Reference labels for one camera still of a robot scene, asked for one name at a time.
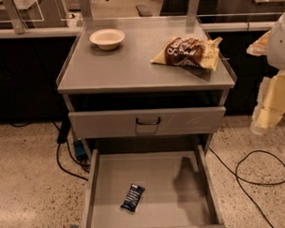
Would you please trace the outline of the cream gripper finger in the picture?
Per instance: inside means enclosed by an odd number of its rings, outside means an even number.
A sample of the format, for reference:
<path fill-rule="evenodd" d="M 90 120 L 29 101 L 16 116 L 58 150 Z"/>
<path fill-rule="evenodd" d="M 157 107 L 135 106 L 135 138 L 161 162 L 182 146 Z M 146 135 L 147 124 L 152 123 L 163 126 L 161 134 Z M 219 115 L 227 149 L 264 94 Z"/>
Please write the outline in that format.
<path fill-rule="evenodd" d="M 281 70 L 272 79 L 263 78 L 257 102 L 251 118 L 250 130 L 255 134 L 264 135 L 285 115 L 285 70 Z"/>
<path fill-rule="evenodd" d="M 264 33 L 261 37 L 256 39 L 252 44 L 250 44 L 247 48 L 247 54 L 252 54 L 256 56 L 267 55 L 268 52 L 268 38 L 270 35 L 270 31 Z"/>

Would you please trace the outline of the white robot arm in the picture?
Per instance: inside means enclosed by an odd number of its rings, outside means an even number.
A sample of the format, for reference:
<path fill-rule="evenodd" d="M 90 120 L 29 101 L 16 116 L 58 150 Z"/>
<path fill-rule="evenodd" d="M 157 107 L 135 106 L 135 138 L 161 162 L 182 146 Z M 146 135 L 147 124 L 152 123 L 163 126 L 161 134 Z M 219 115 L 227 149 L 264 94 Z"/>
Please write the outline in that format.
<path fill-rule="evenodd" d="M 263 78 L 251 118 L 251 131 L 263 135 L 285 115 L 285 11 L 270 31 L 249 45 L 247 53 L 265 55 L 267 64 L 278 71 L 272 79 Z"/>

